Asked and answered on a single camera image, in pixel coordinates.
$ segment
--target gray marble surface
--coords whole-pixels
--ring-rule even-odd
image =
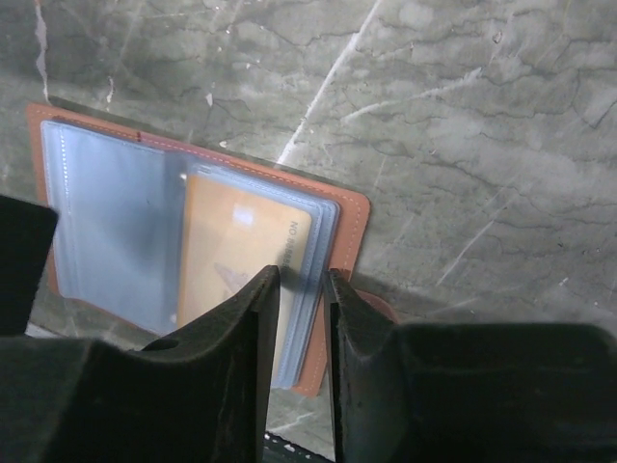
[[[617,333],[614,1],[41,1],[0,5],[0,193],[35,198],[47,93],[363,192],[355,282],[403,319]],[[33,320],[146,341],[45,289]],[[325,393],[271,402],[332,455]]]

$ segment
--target card holder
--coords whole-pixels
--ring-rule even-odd
[[[221,304],[246,283],[227,283],[226,290],[217,293],[213,282],[225,284],[225,272],[228,278],[235,272],[244,281],[264,265],[277,264],[282,272],[282,305],[272,385],[293,387],[332,247],[335,202],[186,153],[68,123],[42,123],[41,137],[47,197],[61,213],[54,249],[62,296],[165,335]],[[201,182],[199,196],[187,203],[187,184],[197,182]],[[231,201],[221,206],[224,199]],[[200,210],[188,211],[188,204],[197,204]],[[187,227],[199,221],[203,230]],[[267,229],[269,223],[274,230]],[[229,237],[216,236],[217,228]],[[252,243],[254,248],[268,248],[266,253],[252,257],[247,248],[234,261],[252,234],[276,234],[282,229],[285,235],[274,241],[264,236]],[[228,246],[225,255],[213,248],[215,241],[218,247]],[[295,259],[294,248],[299,248]],[[194,301],[189,310],[187,301]]]
[[[26,114],[30,126],[33,153],[32,160],[35,168],[37,192],[39,199],[43,203],[51,204],[52,200],[46,186],[47,181],[43,162],[44,147],[41,136],[41,125],[45,122],[73,125],[91,133],[108,135],[125,142],[134,142],[143,148],[162,150],[166,153],[165,156],[169,158],[169,160],[173,158],[169,155],[170,152],[178,154],[177,159],[180,160],[180,164],[182,164],[182,162],[185,163],[182,164],[183,167],[179,169],[180,173],[178,174],[178,177],[180,177],[185,187],[189,183],[189,178],[187,176],[187,159],[197,159],[200,162],[210,162],[218,166],[231,168],[234,172],[246,174],[249,177],[260,178],[269,183],[290,188],[294,191],[301,191],[313,198],[327,200],[335,204],[338,208],[338,215],[334,237],[332,238],[332,251],[327,259],[326,265],[330,268],[340,269],[346,279],[351,277],[358,258],[362,236],[366,229],[370,212],[370,203],[364,195],[316,179],[301,177],[285,170],[266,167],[246,159],[196,147],[194,145],[178,142],[177,140],[137,130],[126,125],[110,123],[102,119],[74,113],[58,107],[32,103],[28,105]],[[132,151],[127,151],[126,154],[132,155],[131,152]],[[90,157],[90,153],[87,150],[80,151],[79,155],[87,158]],[[180,188],[179,192],[186,195],[187,189],[185,188],[182,190]],[[183,208],[178,207],[176,213],[179,215],[178,223],[181,223]],[[47,274],[49,286],[53,291],[59,292],[58,272],[56,271],[57,265],[55,263],[58,259],[58,250],[56,247],[57,246],[54,246],[49,253]],[[173,311],[168,311],[166,315],[171,317]],[[300,366],[298,382],[292,388],[293,391],[306,396],[317,395],[326,370],[326,328],[324,324],[323,297],[319,298],[317,312],[313,317],[312,327],[308,336],[308,344],[306,350],[303,352],[304,361]],[[165,319],[165,316],[161,316],[160,319],[156,321],[163,322]]]

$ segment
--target stitching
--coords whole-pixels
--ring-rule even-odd
[[[64,187],[65,187],[64,188],[65,201],[67,204],[67,217],[66,217],[65,223],[67,224],[68,229],[73,229],[72,227],[73,225],[72,207],[70,204],[70,194],[69,194],[70,188],[68,187],[67,141],[65,140],[65,132],[62,130],[61,127],[60,127],[60,130],[58,130],[58,132],[60,135],[60,151],[62,152],[62,173],[63,173]],[[72,232],[72,230],[69,232],[69,234],[74,236],[74,233]],[[73,259],[72,259],[73,281],[77,283],[77,287],[81,288],[81,278],[80,278],[79,273],[76,271],[77,252],[75,249],[75,242],[73,240],[70,241],[70,247],[71,247],[72,254],[73,254]]]
[[[47,111],[36,110],[35,112],[37,114],[44,114],[44,115],[52,117],[52,118],[54,116],[56,116],[56,115],[54,115],[52,113],[49,113]],[[76,119],[70,119],[70,118],[65,118],[65,117],[62,117],[62,119],[66,120],[66,121],[73,122],[73,123],[78,123],[80,125],[85,125],[86,127],[91,127],[91,128],[96,129],[96,130],[99,130],[99,131],[102,130],[102,131],[105,131],[107,133],[112,133],[114,135],[118,135],[118,136],[121,136],[121,137],[124,137],[124,138],[130,138],[132,140],[134,140],[136,138],[138,139],[138,137],[127,136],[127,134],[122,133],[122,132],[117,131],[117,130],[114,130],[113,128],[101,127],[101,126],[98,126],[98,125],[94,125],[92,123],[85,123],[83,121],[78,121]],[[289,183],[289,184],[292,184],[292,185],[301,186],[302,188],[307,188],[309,190],[318,191],[318,192],[321,192],[321,193],[328,193],[325,190],[322,190],[320,188],[316,188],[316,187],[310,186],[310,185],[305,185],[305,184],[300,183],[300,182],[295,181],[295,180],[274,176],[272,174],[265,174],[263,172],[260,172],[260,171],[257,171],[255,169],[251,169],[251,168],[248,168],[248,167],[244,167],[244,166],[236,166],[236,165],[232,164],[230,161],[228,161],[226,159],[215,158],[214,156],[212,156],[210,154],[207,154],[207,153],[203,153],[203,152],[199,152],[199,151],[195,151],[195,150],[182,149],[182,148],[175,147],[173,145],[170,145],[168,143],[164,143],[164,142],[161,142],[161,141],[158,141],[158,140],[148,140],[147,143],[153,143],[154,145],[158,145],[158,146],[166,147],[166,148],[171,148],[173,150],[182,150],[184,152],[191,152],[191,153],[195,154],[198,157],[204,157],[206,159],[211,159],[211,160],[214,160],[214,161],[223,162],[223,163],[229,165],[230,167],[232,167],[233,169],[240,169],[240,170],[245,171],[245,172],[249,172],[249,173],[252,173],[252,174],[257,174],[260,177],[273,178],[273,179],[275,179],[277,181],[282,181],[283,183]],[[360,222],[360,214],[362,212],[362,209],[360,207],[360,204],[356,200],[354,200],[353,198],[349,198],[349,197],[344,196],[344,195],[338,195],[337,193],[329,193],[329,194],[333,195],[336,198],[342,198],[343,200],[349,201],[349,202],[351,202],[351,203],[356,205],[356,222],[354,223],[354,228],[352,230],[351,237],[349,238],[349,244],[347,246],[347,251],[345,253],[345,260],[343,261],[343,264],[342,264],[343,269],[351,270],[351,269],[347,268],[347,263],[349,262],[349,256],[351,255],[351,248],[354,245],[354,243],[356,241],[356,235],[358,234],[358,223]],[[321,343],[321,347],[319,349],[319,354],[317,356],[317,365],[319,365],[321,363],[321,361],[323,359],[324,351],[325,351],[325,342],[322,342]],[[317,369],[314,369],[312,377],[310,379],[310,384],[308,386],[304,387],[304,388],[298,388],[298,390],[301,391],[301,392],[308,392],[308,391],[312,390],[315,387],[316,381],[317,381]]]

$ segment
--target marble vein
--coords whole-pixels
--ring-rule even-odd
[[[382,163],[379,166],[379,171],[377,172],[377,176],[375,177],[375,181],[373,182],[373,191],[377,188],[377,184],[379,183],[380,178],[382,177],[382,172],[384,171],[384,165],[386,164],[387,157],[384,155],[382,159]]]
[[[47,76],[47,64],[45,57],[47,53],[47,24],[42,17],[42,11],[40,8],[40,0],[36,0],[35,11],[37,13],[37,29],[35,30],[35,36],[40,46],[40,53],[37,57],[36,65],[39,71],[40,78],[42,79],[42,94],[45,97],[45,101],[49,102],[49,86]]]
[[[109,92],[107,93],[105,100],[107,101],[107,110],[109,111],[109,105],[111,104],[112,98],[114,97],[116,87],[114,85],[114,78],[111,75],[107,77],[107,80],[109,82]]]
[[[422,92],[420,94],[408,96],[406,98],[387,99],[387,100],[381,101],[379,103],[369,104],[368,106],[364,106],[363,108],[361,108],[361,109],[359,109],[357,111],[354,111],[353,113],[348,114],[347,116],[345,116],[342,119],[342,121],[344,123],[348,123],[348,122],[352,121],[353,119],[357,118],[358,116],[361,116],[362,114],[370,113],[370,112],[375,111],[377,109],[382,109],[382,108],[385,108],[387,106],[391,106],[393,104],[402,103],[403,101],[413,101],[415,99],[422,99],[422,98],[428,98],[428,97],[431,97],[431,96],[443,95],[446,92],[450,92],[450,91],[455,90],[455,89],[460,89],[461,87],[469,86],[469,85],[473,84],[473,82],[475,82],[480,77],[481,72],[482,72],[482,68],[476,68],[476,69],[468,72],[467,74],[465,74],[460,79],[455,80],[451,84],[444,85],[442,87],[437,87],[435,89],[427,90],[427,91],[424,91],[424,92]]]
[[[77,329],[77,325],[75,324],[75,320],[74,320],[74,316],[73,315],[69,315],[68,316],[68,323],[70,324],[70,328],[72,330],[72,334],[76,338],[79,338],[81,335],[79,333],[79,330]]]
[[[124,59],[124,54],[126,53],[126,47],[130,44],[131,38],[133,37],[133,31],[135,29],[135,25],[137,24],[138,19],[140,18],[140,12],[142,10],[142,8],[144,7],[144,4],[146,3],[146,0],[141,0],[139,2],[139,5],[137,6],[137,8],[135,9],[135,12],[133,13],[129,25],[128,25],[128,31],[126,32],[126,37],[124,38],[124,42],[122,44],[120,53],[118,55],[118,59],[116,61],[116,65],[114,67],[114,72],[111,75],[112,79],[116,78],[116,75],[118,74],[118,70],[120,69],[120,66],[122,64],[122,60]]]
[[[473,246],[473,243],[475,243],[478,239],[480,239],[480,237],[487,232],[487,230],[495,223],[495,220],[492,220],[491,222],[489,222],[488,224],[486,224],[482,230],[480,230],[476,236],[474,236],[471,241],[469,243],[467,243],[467,245],[465,246],[465,248],[463,248],[463,251],[461,251],[461,253],[456,257],[455,260],[452,261],[452,263],[450,264],[449,267],[447,267],[447,270],[445,270],[445,272],[443,273],[442,277],[439,278],[439,280],[437,281],[437,284],[435,286],[439,286],[443,283],[443,280],[445,280],[447,278],[447,276],[452,272],[452,270],[454,270],[454,268],[459,264],[459,262],[461,261],[461,258],[465,255],[465,253],[469,250],[469,248],[471,246]]]
[[[440,313],[445,313],[445,312],[449,312],[449,311],[454,311],[456,309],[461,309],[463,307],[468,306],[469,304],[471,304],[472,302],[475,302],[479,299],[479,297],[471,297],[469,299],[465,299],[461,302],[458,302],[456,304],[452,304],[451,306],[447,306],[447,307],[442,307],[440,309],[435,309],[431,312],[428,312],[427,315],[438,315]]]
[[[340,54],[338,55],[338,58],[336,58],[335,63],[332,65],[332,67],[328,71],[328,74],[326,75],[326,78],[324,79],[324,81],[322,82],[321,86],[319,87],[319,90],[317,90],[317,93],[315,94],[315,97],[312,99],[312,101],[308,105],[307,112],[302,117],[302,119],[300,121],[300,124],[296,128],[296,131],[293,132],[293,135],[291,135],[291,138],[289,139],[289,141],[286,143],[286,145],[282,149],[281,155],[277,159],[277,165],[285,164],[287,162],[287,158],[289,157],[289,155],[295,150],[295,148],[296,148],[296,140],[298,140],[298,137],[300,136],[300,134],[305,129],[305,125],[307,124],[307,121],[309,120],[309,118],[312,115],[313,111],[317,107],[317,104],[321,100],[321,97],[326,92],[326,89],[330,86],[330,84],[332,84],[332,81],[334,80],[336,72],[338,71],[338,69],[343,64],[345,64],[345,62],[347,62],[347,60],[349,59],[351,54],[354,51],[356,51],[356,45],[360,41],[360,38],[362,37],[362,35],[366,31],[366,28],[370,24],[371,20],[373,19],[373,17],[377,13],[377,10],[379,10],[379,7],[381,6],[381,4],[383,2],[384,2],[384,0],[377,0],[373,4],[373,7],[370,9],[370,11],[368,12],[368,15],[364,19],[364,22],[362,23],[362,26],[360,27],[360,30],[357,33],[355,33],[355,34],[352,34],[351,39],[347,42],[347,44],[345,45],[343,50],[340,52]]]
[[[292,427],[297,426],[298,424],[300,424],[302,421],[304,421],[306,418],[308,417],[312,417],[315,414],[315,412],[307,412],[307,413],[303,413],[302,415],[298,415],[296,417],[296,419],[293,422],[289,422],[287,424],[282,424],[280,426],[277,427],[272,427],[270,429],[268,429],[270,432],[274,433],[274,434],[279,434],[281,432],[284,431],[288,431],[289,429],[291,429]]]
[[[613,283],[610,286],[610,294],[608,295],[608,302],[610,302],[610,300],[613,298],[613,293],[615,292],[616,285],[617,285],[617,275],[615,275],[615,278],[613,279]]]

